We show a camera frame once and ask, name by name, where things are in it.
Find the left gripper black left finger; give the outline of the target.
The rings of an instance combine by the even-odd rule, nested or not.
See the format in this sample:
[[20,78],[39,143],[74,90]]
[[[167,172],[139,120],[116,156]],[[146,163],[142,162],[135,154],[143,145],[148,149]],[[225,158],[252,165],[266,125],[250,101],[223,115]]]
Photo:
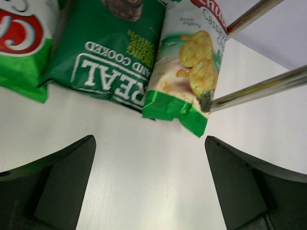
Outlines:
[[55,153],[0,174],[2,230],[74,230],[96,140],[88,135]]

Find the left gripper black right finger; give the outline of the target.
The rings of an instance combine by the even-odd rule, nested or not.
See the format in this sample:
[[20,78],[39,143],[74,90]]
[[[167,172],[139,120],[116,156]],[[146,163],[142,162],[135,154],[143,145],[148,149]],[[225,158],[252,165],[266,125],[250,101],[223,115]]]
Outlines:
[[228,230],[305,230],[307,176],[244,153],[213,136],[205,140]]

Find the green Real chips bag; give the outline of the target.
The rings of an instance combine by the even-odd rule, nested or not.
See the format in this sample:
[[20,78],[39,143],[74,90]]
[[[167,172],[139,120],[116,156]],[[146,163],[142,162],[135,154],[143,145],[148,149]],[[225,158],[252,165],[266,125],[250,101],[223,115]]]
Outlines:
[[140,112],[166,3],[75,0],[40,84],[54,82]]

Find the green Chuba cassava bag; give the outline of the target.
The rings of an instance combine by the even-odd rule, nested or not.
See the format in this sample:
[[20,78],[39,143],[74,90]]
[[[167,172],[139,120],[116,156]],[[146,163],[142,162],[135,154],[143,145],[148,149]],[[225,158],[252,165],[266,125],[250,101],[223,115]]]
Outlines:
[[0,2],[0,85],[44,103],[47,87],[39,87],[53,46],[61,0]]
[[201,137],[209,119],[226,41],[225,21],[217,1],[169,1],[143,117],[177,119]]

